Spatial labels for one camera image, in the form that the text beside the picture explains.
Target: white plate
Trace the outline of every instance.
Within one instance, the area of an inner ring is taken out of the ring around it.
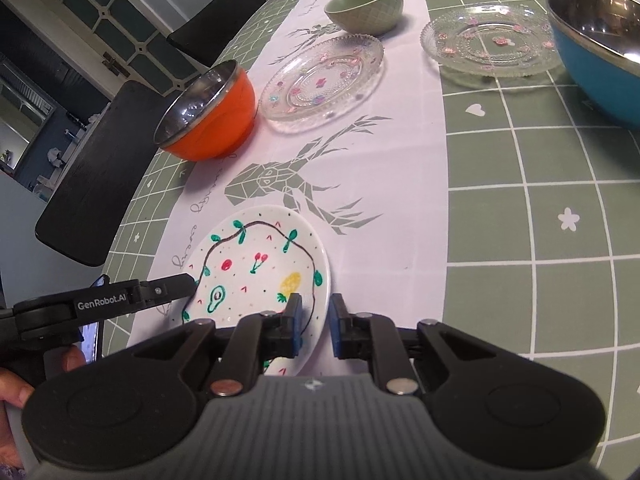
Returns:
[[[296,375],[318,343],[331,291],[329,261],[311,225],[283,206],[240,210],[209,232],[183,269],[198,290],[182,316],[209,317],[216,327],[242,316],[280,312],[289,295],[302,295],[302,348],[294,359],[278,358],[267,374]]]

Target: bowl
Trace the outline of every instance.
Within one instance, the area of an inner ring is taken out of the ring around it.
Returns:
[[[558,53],[588,97],[625,126],[640,126],[640,4],[546,0]]]
[[[404,0],[331,0],[324,13],[352,34],[379,36],[396,26]]]
[[[254,88],[236,60],[196,79],[169,106],[154,142],[185,160],[223,157],[238,149],[254,127]]]

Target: silver screw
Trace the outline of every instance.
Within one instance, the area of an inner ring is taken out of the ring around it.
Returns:
[[[411,395],[420,386],[413,379],[407,379],[406,377],[398,377],[397,379],[391,379],[386,384],[386,389],[392,394],[396,395]]]
[[[233,397],[242,391],[242,383],[234,379],[220,379],[213,381],[210,388],[219,397]]]

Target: green checkered tablecloth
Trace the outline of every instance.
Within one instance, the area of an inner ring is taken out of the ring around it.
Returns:
[[[249,68],[298,0],[270,0],[222,54]],[[426,0],[431,18],[480,2]],[[640,148],[562,70],[516,79],[442,72],[449,159],[444,321],[574,375],[607,409],[593,462],[613,479],[640,456]],[[159,152],[105,265],[145,279],[193,165]],[[133,316],[107,323],[123,348]]]

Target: green bowl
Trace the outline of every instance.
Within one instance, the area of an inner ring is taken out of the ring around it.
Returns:
[[[352,34],[378,36],[396,26],[404,0],[331,0],[324,13]]]

